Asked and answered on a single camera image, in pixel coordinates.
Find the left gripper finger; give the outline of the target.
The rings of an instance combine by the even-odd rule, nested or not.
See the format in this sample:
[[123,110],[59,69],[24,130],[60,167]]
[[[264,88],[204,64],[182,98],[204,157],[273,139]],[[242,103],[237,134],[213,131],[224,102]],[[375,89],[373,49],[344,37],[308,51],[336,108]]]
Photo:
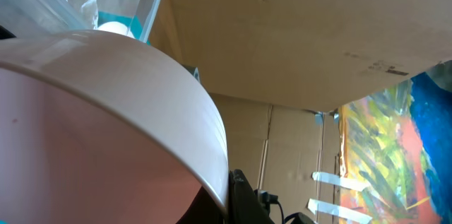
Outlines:
[[201,187],[177,224],[274,224],[241,170],[229,173],[228,185],[227,213]]

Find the small pink bowl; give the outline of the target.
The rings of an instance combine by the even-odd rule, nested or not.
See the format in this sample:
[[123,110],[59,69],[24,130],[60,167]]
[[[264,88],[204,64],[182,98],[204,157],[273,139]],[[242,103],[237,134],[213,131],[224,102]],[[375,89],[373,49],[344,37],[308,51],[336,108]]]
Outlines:
[[228,211],[225,127],[143,42],[82,30],[1,42],[1,222],[176,223]]

